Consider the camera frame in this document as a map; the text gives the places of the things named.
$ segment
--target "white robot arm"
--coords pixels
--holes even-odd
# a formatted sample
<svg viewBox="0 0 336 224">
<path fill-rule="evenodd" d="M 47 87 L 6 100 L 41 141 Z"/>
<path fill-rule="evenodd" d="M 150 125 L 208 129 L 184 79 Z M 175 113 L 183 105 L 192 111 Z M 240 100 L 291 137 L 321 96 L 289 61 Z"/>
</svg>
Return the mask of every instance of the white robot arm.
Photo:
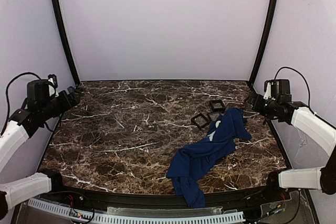
<svg viewBox="0 0 336 224">
<path fill-rule="evenodd" d="M 292 102 L 289 80 L 268 80 L 264 96 L 251 93 L 247 103 L 265 117 L 265 120 L 286 122 L 306 133 L 329 156 L 325 167 L 287 169 L 269 174 L 266 188 L 306 188 L 336 193 L 336 128 L 312 112 L 302 102 Z"/>
<path fill-rule="evenodd" d="M 60 116 L 79 103 L 73 88 L 68 88 L 67 94 L 66 91 L 57 93 L 56 87 L 54 75 L 50 75 L 48 80 L 28 83 L 23 108 L 12 114 L 0 137 L 0 172 L 17 149 L 39 127 L 44 127 L 46 120 Z M 29 177 L 0 184 L 0 219 L 21 202 L 49 191 L 61 190 L 62 187 L 61 175 L 51 170 L 42 170 Z"/>
</svg>

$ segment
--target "blue cloth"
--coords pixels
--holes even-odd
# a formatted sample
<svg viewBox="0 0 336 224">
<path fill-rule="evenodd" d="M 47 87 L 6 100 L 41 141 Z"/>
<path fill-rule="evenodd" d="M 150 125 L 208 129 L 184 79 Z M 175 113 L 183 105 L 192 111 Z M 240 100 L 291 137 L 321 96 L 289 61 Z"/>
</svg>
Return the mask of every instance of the blue cloth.
<svg viewBox="0 0 336 224">
<path fill-rule="evenodd" d="M 251 139 L 244 127 L 240 109 L 228 109 L 216 122 L 210 124 L 205 138 L 180 148 L 167 171 L 167 178 L 172 179 L 175 194 L 183 195 L 191 208 L 205 207 L 204 193 L 199 189 L 197 181 L 210 171 L 219 158 L 236 150 L 233 139 Z"/>
</svg>

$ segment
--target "marble surface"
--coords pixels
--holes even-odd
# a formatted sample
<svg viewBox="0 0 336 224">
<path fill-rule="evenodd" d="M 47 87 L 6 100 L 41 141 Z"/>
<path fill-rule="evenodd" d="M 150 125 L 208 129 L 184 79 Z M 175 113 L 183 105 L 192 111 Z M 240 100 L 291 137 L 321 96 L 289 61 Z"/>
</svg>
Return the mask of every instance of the marble surface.
<svg viewBox="0 0 336 224">
<path fill-rule="evenodd" d="M 41 168 L 61 172 L 67 186 L 126 194 L 171 195 L 166 171 L 177 149 L 205 137 L 190 119 L 210 112 L 209 100 L 244 109 L 250 141 L 198 181 L 205 193 L 264 185 L 285 161 L 263 118 L 244 107 L 239 81 L 84 82 L 81 102 L 64 114 Z"/>
</svg>

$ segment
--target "white wall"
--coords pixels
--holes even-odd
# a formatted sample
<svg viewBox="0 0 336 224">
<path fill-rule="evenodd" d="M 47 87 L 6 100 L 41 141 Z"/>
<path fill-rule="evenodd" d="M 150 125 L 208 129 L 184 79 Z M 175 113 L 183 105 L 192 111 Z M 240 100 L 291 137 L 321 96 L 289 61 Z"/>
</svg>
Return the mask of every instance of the white wall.
<svg viewBox="0 0 336 224">
<path fill-rule="evenodd" d="M 81 80 L 248 80 L 269 0 L 60 0 Z"/>
<path fill-rule="evenodd" d="M 278 0 L 255 88 L 263 92 L 264 81 L 282 66 L 296 68 L 308 80 L 313 110 L 336 125 L 335 52 L 336 0 Z M 293 100 L 307 103 L 304 81 L 290 70 L 282 71 L 278 77 L 290 79 Z M 300 139 L 298 131 L 285 123 L 275 127 L 294 168 L 326 164 L 326 154 L 311 139 L 305 143 L 303 133 Z M 334 223 L 336 195 L 311 194 L 320 222 Z"/>
<path fill-rule="evenodd" d="M 17 74 L 32 71 L 41 78 L 54 73 L 59 88 L 73 85 L 58 35 L 51 0 L 0 0 L 0 126 L 6 118 L 5 88 Z M 21 77 L 9 89 L 12 112 L 26 97 L 26 84 L 34 77 Z M 54 128 L 56 120 L 50 120 Z M 40 129 L 15 153 L 0 174 L 0 183 L 20 179 L 36 171 L 50 137 Z M 10 223 L 11 214 L 0 223 Z"/>
</svg>

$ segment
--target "wire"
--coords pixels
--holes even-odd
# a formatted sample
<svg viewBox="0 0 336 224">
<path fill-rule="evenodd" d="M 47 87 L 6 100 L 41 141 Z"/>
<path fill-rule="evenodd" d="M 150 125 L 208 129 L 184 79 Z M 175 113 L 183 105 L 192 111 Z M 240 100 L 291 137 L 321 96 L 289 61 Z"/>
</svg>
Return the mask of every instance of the wire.
<svg viewBox="0 0 336 224">
<path fill-rule="evenodd" d="M 9 120 L 9 114 L 10 114 L 10 104 L 9 104 L 9 96 L 8 96 L 8 89 L 9 89 L 9 86 L 18 78 L 20 78 L 21 76 L 27 76 L 27 75 L 32 75 L 32 76 L 35 76 L 37 79 L 41 79 L 40 76 L 38 76 L 37 74 L 35 73 L 32 73 L 32 72 L 24 72 L 24 73 L 21 73 L 19 75 L 17 75 L 16 77 L 14 77 L 7 85 L 6 87 L 6 102 L 7 102 L 7 115 L 6 115 L 6 121 L 5 121 L 5 124 L 1 130 L 1 133 L 0 133 L 0 136 L 2 136 L 7 128 L 7 123 L 8 123 L 8 120 Z"/>
<path fill-rule="evenodd" d="M 315 115 L 315 112 L 314 112 L 314 111 L 311 109 L 311 107 L 310 107 L 310 89 L 309 89 L 309 85 L 308 85 L 307 80 L 306 80 L 305 77 L 303 76 L 303 74 L 301 74 L 298 70 L 296 70 L 296 69 L 294 69 L 294 68 L 290 68 L 290 67 L 281 67 L 281 68 L 279 68 L 279 70 L 278 70 L 277 73 L 275 74 L 274 79 L 277 79 L 278 73 L 281 71 L 281 69 L 290 69 L 290 70 L 292 70 L 292 71 L 298 73 L 298 74 L 303 78 L 303 80 L 304 80 L 305 83 L 306 83 L 307 90 L 308 90 L 308 108 L 309 108 L 310 112 L 313 113 L 313 114 Z"/>
<path fill-rule="evenodd" d="M 76 191 L 55 191 L 55 192 L 52 192 L 52 193 L 47 193 L 47 195 L 51 195 L 51 194 L 77 194 L 79 196 L 82 196 L 84 199 L 86 199 L 90 203 L 91 208 L 92 208 L 92 216 L 90 217 L 90 219 L 87 222 L 84 222 L 83 224 L 88 224 L 88 223 L 92 222 L 92 220 L 95 216 L 94 206 L 93 206 L 92 201 L 88 197 L 86 197 L 84 194 L 78 193 Z"/>
<path fill-rule="evenodd" d="M 27 102 L 28 102 L 28 98 L 25 98 L 25 99 L 23 100 L 22 105 L 21 105 L 21 109 L 22 109 L 22 110 L 24 110 L 24 109 L 26 108 L 26 106 L 27 106 Z"/>
<path fill-rule="evenodd" d="M 286 221 L 286 222 L 284 222 L 284 223 L 281 223 L 281 224 L 289 224 L 289 223 L 291 223 L 291 222 L 295 219 L 295 217 L 298 215 L 298 212 L 299 212 L 299 210 L 300 210 L 300 204 L 301 204 L 301 189 L 299 189 L 298 192 L 299 192 L 299 202 L 298 202 L 298 207 L 297 207 L 297 209 L 296 209 L 296 211 L 295 211 L 295 214 L 293 215 L 293 217 L 292 217 L 290 220 L 288 220 L 288 221 Z M 276 209 L 276 208 L 273 208 L 271 211 L 267 212 L 265 215 L 261 216 L 261 217 L 258 218 L 258 219 L 252 219 L 252 220 L 248 220 L 248 219 L 246 219 L 246 221 L 249 221 L 249 222 L 250 222 L 250 221 L 252 221 L 252 222 L 260 221 L 260 220 L 262 220 L 262 219 L 264 219 L 264 218 L 270 216 L 269 213 L 273 212 L 275 209 Z"/>
<path fill-rule="evenodd" d="M 73 208 L 74 198 L 71 195 L 68 195 L 67 198 L 70 199 L 70 206 Z"/>
<path fill-rule="evenodd" d="M 299 212 L 299 209 L 300 209 L 300 204 L 301 204 L 301 190 L 299 190 L 299 202 L 298 202 L 298 207 L 296 209 L 296 212 L 295 212 L 294 216 L 289 221 L 286 221 L 285 223 L 281 223 L 281 224 L 291 223 L 295 219 L 296 215 L 298 215 L 298 212 Z"/>
<path fill-rule="evenodd" d="M 249 197 L 253 196 L 253 195 L 256 195 L 256 194 L 261 194 L 263 192 L 263 189 L 253 193 L 253 194 L 250 194 L 250 195 L 247 195 L 245 196 L 244 198 L 242 198 L 241 200 L 244 200 L 244 199 L 249 199 Z"/>
<path fill-rule="evenodd" d="M 48 131 L 50 131 L 50 132 L 54 132 L 54 131 L 49 127 L 49 125 L 48 125 L 47 122 L 45 122 L 44 125 L 46 126 L 46 129 L 47 129 Z"/>
<path fill-rule="evenodd" d="M 285 199 L 285 196 L 284 196 L 284 194 L 283 194 L 283 193 L 281 193 L 281 196 L 282 196 L 282 198 L 283 198 L 283 203 L 285 204 L 285 207 L 284 207 L 284 209 L 285 209 L 285 208 L 286 208 L 286 206 L 287 206 L 286 199 Z"/>
</svg>

